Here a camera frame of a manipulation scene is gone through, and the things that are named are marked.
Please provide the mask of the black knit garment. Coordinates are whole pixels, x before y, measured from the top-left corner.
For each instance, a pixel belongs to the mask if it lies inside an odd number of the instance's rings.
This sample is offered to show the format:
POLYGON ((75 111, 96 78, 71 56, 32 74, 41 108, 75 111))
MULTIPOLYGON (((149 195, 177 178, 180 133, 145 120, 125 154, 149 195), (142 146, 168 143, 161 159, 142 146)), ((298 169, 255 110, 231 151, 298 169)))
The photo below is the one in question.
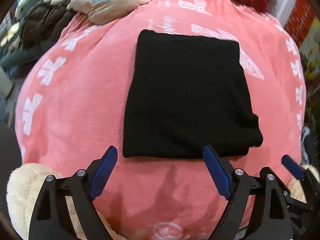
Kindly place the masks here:
POLYGON ((263 143, 238 42, 143 30, 124 116, 123 156, 244 156, 263 143))

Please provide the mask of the cream fleece blanket underside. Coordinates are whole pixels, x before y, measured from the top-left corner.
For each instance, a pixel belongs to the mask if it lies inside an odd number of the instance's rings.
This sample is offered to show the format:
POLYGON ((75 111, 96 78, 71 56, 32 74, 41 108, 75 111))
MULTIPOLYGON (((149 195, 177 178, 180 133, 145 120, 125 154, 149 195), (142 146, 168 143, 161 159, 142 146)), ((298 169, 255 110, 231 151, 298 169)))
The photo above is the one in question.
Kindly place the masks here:
MULTIPOLYGON (((51 168, 36 163, 22 165, 15 169, 9 177, 7 184, 7 206, 9 217, 13 228, 21 239, 29 239, 29 227, 33 209, 42 184, 45 178, 50 174, 54 175, 57 179, 66 178, 51 168)), ((87 239, 80 225, 72 198, 67 196, 66 202, 78 239, 87 239)), ((117 234, 111 228, 103 215, 98 211, 97 213, 105 228, 108 230, 108 233, 111 235, 111 239, 123 239, 123 236, 117 234)))

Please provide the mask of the pink plush blanket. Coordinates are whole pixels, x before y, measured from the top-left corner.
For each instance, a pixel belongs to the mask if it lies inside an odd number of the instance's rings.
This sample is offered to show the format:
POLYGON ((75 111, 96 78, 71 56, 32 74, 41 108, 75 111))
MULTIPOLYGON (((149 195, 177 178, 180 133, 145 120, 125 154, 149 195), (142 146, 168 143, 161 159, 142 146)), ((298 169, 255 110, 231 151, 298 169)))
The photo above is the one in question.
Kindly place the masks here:
MULTIPOLYGON (((232 164, 256 176, 270 167, 284 183, 287 154, 300 162, 305 82, 298 48, 270 14, 231 0, 152 0, 97 26, 77 14, 27 76, 15 129, 25 163, 68 177, 121 151, 136 43, 143 29, 233 39, 245 52, 245 76, 263 144, 232 164)), ((206 239, 226 205, 201 160, 119 157, 96 209, 128 239, 206 239)))

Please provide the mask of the dark puffer jacket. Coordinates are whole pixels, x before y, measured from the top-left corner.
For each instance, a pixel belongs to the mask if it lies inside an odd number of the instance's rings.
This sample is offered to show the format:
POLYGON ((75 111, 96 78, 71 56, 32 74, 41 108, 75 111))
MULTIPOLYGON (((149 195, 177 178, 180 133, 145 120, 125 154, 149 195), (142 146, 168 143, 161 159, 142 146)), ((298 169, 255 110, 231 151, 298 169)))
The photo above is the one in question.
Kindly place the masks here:
POLYGON ((44 41, 56 42, 76 14, 67 9, 67 4, 68 1, 56 6, 41 2, 30 8, 20 22, 22 47, 30 49, 44 41))

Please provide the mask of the beige plush cushion blue patch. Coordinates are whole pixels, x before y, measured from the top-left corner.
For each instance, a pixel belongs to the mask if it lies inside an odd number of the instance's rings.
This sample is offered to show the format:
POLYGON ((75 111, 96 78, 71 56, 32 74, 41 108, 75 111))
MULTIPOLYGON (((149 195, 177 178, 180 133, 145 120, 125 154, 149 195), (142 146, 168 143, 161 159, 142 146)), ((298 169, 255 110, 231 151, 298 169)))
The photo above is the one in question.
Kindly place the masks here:
POLYGON ((134 11, 138 0, 71 0, 69 7, 94 24, 105 25, 134 11))

